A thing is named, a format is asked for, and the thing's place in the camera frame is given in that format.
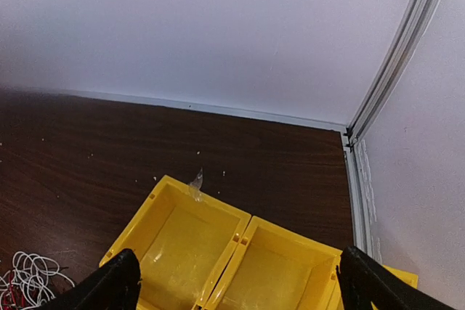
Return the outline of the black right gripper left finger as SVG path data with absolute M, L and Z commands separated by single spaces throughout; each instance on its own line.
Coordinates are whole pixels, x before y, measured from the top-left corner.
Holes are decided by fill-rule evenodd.
M 136 255 L 124 248 L 77 286 L 40 306 L 46 310 L 137 308 L 141 271 Z

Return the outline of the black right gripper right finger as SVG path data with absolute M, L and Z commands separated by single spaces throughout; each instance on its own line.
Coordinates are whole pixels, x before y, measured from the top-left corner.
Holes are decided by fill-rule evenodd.
M 406 284 L 355 246 L 342 251 L 339 287 L 345 309 L 450 308 Z

